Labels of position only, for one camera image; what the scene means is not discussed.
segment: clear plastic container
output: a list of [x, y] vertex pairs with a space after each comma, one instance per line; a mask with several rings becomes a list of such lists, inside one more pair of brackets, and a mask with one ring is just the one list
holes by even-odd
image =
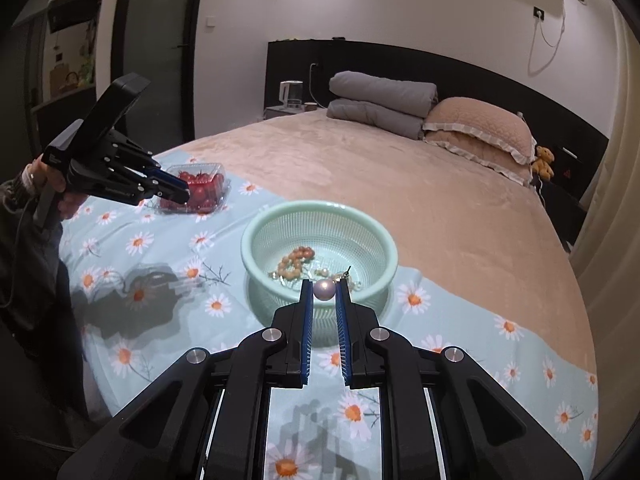
[[159, 208], [162, 211], [204, 214], [215, 211], [223, 204], [228, 181], [222, 164], [180, 164], [169, 167], [167, 173], [184, 180], [189, 185], [191, 197], [186, 204], [161, 198]]

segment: teddy bear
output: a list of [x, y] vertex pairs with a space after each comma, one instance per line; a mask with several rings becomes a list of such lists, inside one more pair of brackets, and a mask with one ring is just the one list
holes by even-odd
[[542, 180], [549, 181], [554, 176], [551, 164], [556, 158], [551, 150], [543, 146], [536, 146], [536, 160], [531, 164], [533, 173], [537, 173]]

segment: black headboard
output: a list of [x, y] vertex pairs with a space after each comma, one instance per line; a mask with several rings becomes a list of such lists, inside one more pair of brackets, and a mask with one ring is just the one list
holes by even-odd
[[[555, 101], [531, 88], [490, 70], [421, 50], [345, 40], [287, 40], [269, 43], [264, 105], [275, 106], [280, 81], [305, 83], [305, 101], [321, 105], [335, 96], [329, 79], [342, 70], [353, 70], [389, 79], [428, 81], [438, 86], [439, 98], [471, 97], [513, 113], [522, 112], [533, 136], [556, 154], [554, 182], [580, 198], [598, 168], [607, 137]], [[578, 163], [563, 152], [577, 156]]]

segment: beige curtain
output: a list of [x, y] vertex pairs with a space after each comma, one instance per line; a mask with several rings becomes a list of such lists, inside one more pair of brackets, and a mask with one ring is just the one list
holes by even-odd
[[640, 44], [617, 9], [618, 102], [571, 263], [593, 334], [600, 401], [595, 470], [640, 410]]

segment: person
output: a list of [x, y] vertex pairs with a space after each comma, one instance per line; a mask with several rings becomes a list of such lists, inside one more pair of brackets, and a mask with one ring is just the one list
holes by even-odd
[[61, 219], [86, 196], [65, 192], [42, 156], [0, 186], [0, 471], [3, 478], [54, 479], [97, 431], [82, 389], [82, 350], [58, 257], [62, 225], [38, 229], [45, 184], [60, 193]]

